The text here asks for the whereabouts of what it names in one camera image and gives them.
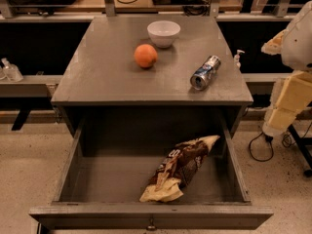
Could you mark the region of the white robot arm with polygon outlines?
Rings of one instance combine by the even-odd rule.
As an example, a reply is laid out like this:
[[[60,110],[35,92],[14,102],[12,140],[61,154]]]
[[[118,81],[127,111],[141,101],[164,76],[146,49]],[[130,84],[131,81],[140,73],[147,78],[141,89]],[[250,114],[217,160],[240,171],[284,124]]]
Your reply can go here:
[[[285,132],[312,101],[312,1],[261,50],[280,55],[283,65],[292,69],[290,76],[275,82],[264,116],[262,130],[274,137]]]

